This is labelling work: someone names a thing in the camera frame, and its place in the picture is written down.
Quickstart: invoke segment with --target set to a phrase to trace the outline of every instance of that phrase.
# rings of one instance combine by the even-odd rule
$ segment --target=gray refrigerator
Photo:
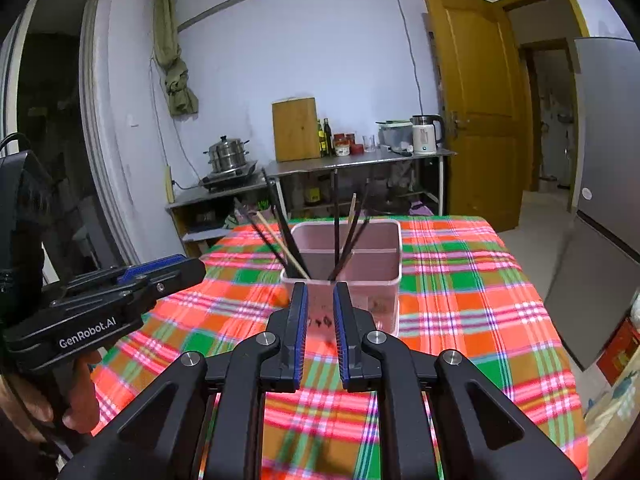
[[[640,287],[640,51],[613,38],[575,45],[584,115],[580,199],[545,306],[587,368]]]

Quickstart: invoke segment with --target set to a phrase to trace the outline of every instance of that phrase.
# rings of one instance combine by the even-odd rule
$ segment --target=tied curtain
[[[175,0],[154,0],[154,51],[165,74],[169,113],[173,117],[198,113],[198,98],[187,87],[189,71],[180,58]]]

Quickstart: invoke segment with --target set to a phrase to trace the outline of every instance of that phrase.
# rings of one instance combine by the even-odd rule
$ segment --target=white kettle
[[[440,123],[440,139],[436,139],[436,127],[433,121]],[[414,115],[413,124],[414,153],[435,153],[444,139],[444,121],[439,115]]]

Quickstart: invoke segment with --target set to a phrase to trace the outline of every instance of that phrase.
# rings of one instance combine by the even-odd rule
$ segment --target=pink plastic box
[[[347,221],[340,222],[340,245],[347,237]],[[301,222],[291,229],[311,280],[288,278],[284,270],[280,281],[289,297],[296,282],[305,282],[309,292],[307,334],[335,339],[334,284],[326,279],[334,268],[333,221]],[[376,327],[398,335],[398,289],[402,277],[402,237],[400,223],[391,219],[372,219],[353,248],[353,255],[338,275],[347,282],[353,306],[368,310]]]

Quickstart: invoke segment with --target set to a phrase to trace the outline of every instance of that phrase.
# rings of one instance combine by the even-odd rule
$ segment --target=cutting board
[[[313,97],[290,99],[271,107],[276,160],[320,158],[316,100]]]

